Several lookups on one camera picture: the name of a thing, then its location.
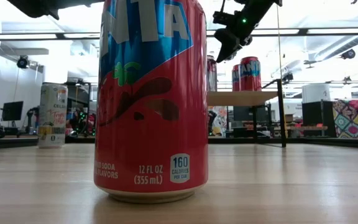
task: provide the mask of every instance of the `can lid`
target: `can lid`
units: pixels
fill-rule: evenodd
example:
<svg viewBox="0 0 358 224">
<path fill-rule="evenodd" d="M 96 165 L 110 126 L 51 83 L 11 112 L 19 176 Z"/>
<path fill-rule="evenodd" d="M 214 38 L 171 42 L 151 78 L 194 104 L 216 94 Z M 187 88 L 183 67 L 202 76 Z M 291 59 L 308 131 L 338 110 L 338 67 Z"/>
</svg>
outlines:
<svg viewBox="0 0 358 224">
<path fill-rule="evenodd" d="M 239 70 L 239 65 L 235 65 L 233 66 L 232 72 L 238 71 Z"/>
<path fill-rule="evenodd" d="M 245 57 L 245 58 L 243 58 L 243 59 L 241 59 L 241 64 L 243 64 L 243 63 L 247 63 L 248 61 L 250 61 L 250 60 L 258 60 L 258 58 L 257 57 Z"/>
</svg>

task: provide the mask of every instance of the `table surface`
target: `table surface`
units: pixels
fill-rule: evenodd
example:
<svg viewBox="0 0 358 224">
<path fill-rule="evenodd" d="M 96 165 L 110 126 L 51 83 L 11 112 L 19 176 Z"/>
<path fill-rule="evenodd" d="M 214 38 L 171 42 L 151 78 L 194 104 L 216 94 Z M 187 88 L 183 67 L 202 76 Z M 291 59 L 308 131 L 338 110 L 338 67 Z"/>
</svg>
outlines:
<svg viewBox="0 0 358 224">
<path fill-rule="evenodd" d="M 276 91 L 209 91 L 208 106 L 260 106 L 277 97 Z"/>
<path fill-rule="evenodd" d="M 210 145 L 209 181 L 179 202 L 117 202 L 91 144 L 0 149 L 1 223 L 358 223 L 358 149 Z"/>
</svg>

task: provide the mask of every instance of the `fluorescent light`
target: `fluorescent light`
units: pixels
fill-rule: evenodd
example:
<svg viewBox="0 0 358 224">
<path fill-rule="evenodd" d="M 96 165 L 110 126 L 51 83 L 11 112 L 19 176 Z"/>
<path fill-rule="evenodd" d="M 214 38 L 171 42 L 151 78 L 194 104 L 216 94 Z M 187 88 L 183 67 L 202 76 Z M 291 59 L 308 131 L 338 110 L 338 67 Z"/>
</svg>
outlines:
<svg viewBox="0 0 358 224">
<path fill-rule="evenodd" d="M 84 33 L 84 34 L 64 34 L 66 38 L 82 39 L 82 38 L 100 38 L 100 33 Z"/>
<path fill-rule="evenodd" d="M 0 35 L 0 40 L 56 39 L 55 34 L 9 34 Z"/>
<path fill-rule="evenodd" d="M 280 34 L 297 34 L 299 33 L 298 29 L 280 29 Z M 251 35 L 278 35 L 278 29 L 256 29 Z"/>
<path fill-rule="evenodd" d="M 207 30 L 206 31 L 206 35 L 209 36 L 209 35 L 214 35 L 215 34 L 215 30 Z"/>
<path fill-rule="evenodd" d="M 350 29 L 310 29 L 308 34 L 358 34 L 358 28 Z"/>
</svg>

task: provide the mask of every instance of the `calorie label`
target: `calorie label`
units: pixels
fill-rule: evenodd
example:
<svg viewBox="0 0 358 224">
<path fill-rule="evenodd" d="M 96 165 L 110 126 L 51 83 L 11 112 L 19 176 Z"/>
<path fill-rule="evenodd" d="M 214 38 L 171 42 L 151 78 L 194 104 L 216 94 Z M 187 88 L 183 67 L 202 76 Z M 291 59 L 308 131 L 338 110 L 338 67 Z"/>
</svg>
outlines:
<svg viewBox="0 0 358 224">
<path fill-rule="evenodd" d="M 190 180 L 190 156 L 185 153 L 171 156 L 171 182 L 180 184 Z"/>
</svg>

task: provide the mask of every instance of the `red soda can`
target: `red soda can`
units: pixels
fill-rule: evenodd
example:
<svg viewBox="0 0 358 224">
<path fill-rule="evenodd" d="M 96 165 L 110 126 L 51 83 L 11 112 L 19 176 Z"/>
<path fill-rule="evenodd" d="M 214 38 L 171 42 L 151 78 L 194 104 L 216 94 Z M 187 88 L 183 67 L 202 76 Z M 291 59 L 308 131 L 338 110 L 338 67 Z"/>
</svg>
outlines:
<svg viewBox="0 0 358 224">
<path fill-rule="evenodd" d="M 240 91 L 239 66 L 240 65 L 235 65 L 235 66 L 233 66 L 233 69 L 231 70 L 231 80 L 232 80 L 232 85 L 233 85 L 233 91 Z"/>
<path fill-rule="evenodd" d="M 218 90 L 218 70 L 216 68 L 216 61 L 212 55 L 206 57 L 206 85 L 208 91 Z"/>
<path fill-rule="evenodd" d="M 245 57 L 240 66 L 240 91 L 261 91 L 260 62 L 257 57 Z"/>
<path fill-rule="evenodd" d="M 206 22 L 197 0 L 106 0 L 94 182 L 171 202 L 208 179 Z"/>
</svg>

